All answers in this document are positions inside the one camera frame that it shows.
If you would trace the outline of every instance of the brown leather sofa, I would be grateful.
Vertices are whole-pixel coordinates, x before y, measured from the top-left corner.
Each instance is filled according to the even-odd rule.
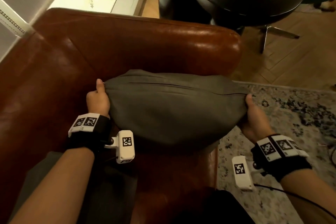
[[[51,9],[34,29],[0,63],[0,223],[27,171],[49,151],[64,150],[96,78],[129,69],[228,76],[241,57],[240,37],[210,25]],[[183,195],[216,186],[216,150],[155,157],[136,154],[132,223],[168,223],[188,204]]]

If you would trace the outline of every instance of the wristband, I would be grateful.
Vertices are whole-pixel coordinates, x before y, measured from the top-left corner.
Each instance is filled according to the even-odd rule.
[[[306,160],[308,154],[290,138],[280,134],[270,135],[251,149],[258,168],[272,175],[278,182],[289,173],[300,169],[312,169]]]
[[[108,143],[111,131],[110,119],[97,113],[87,113],[77,117],[69,129],[68,149],[86,147],[95,155]]]

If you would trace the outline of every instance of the metal chair leg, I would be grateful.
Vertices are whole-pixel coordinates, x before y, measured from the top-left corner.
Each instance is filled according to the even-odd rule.
[[[261,40],[260,40],[260,53],[261,54],[263,54],[263,52],[265,50],[266,38],[267,38],[268,33],[283,36],[283,37],[287,37],[287,38],[292,38],[292,39],[299,39],[300,38],[299,35],[284,31],[284,30],[276,28],[276,27],[268,26],[268,25],[265,25],[265,26],[261,27],[260,32],[262,33]]]

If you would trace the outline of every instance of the gray cushion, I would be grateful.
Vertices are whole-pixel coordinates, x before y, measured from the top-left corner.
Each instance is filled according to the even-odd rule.
[[[248,91],[221,75],[130,70],[106,81],[110,114],[136,150],[193,152],[221,139],[246,114]]]

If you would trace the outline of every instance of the black wristband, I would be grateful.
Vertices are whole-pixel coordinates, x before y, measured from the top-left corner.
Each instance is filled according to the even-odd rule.
[[[281,151],[277,143],[273,141],[271,144],[274,146],[275,151]],[[253,154],[253,161],[255,162],[256,166],[258,168],[263,168],[265,172],[272,175],[278,182],[280,182],[284,176],[293,171],[300,169],[312,169],[312,166],[308,163],[305,157],[300,155],[286,157],[282,151],[280,152],[280,158],[270,161],[258,143],[256,143],[255,146],[251,149],[251,152]]]
[[[67,148],[86,147],[96,155],[108,144],[110,131],[110,119],[100,115],[92,132],[78,131],[72,133]]]

